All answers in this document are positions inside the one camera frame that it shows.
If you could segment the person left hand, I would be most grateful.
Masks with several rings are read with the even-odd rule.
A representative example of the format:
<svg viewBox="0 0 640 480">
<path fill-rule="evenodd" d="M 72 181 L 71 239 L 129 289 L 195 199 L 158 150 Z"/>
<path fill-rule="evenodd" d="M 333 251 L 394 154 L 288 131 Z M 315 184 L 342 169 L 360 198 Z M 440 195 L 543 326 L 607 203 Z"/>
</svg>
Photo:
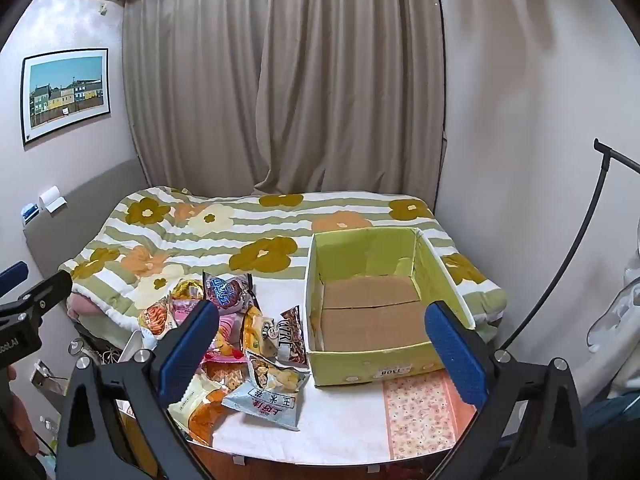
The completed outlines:
<svg viewBox="0 0 640 480">
<path fill-rule="evenodd" d="M 11 394 L 13 405 L 10 421 L 12 422 L 25 452 L 30 456 L 36 456 L 39 452 L 39 442 L 34 428 L 32 428 L 28 411 L 26 410 L 22 400 L 13 391 L 11 391 Z"/>
</svg>

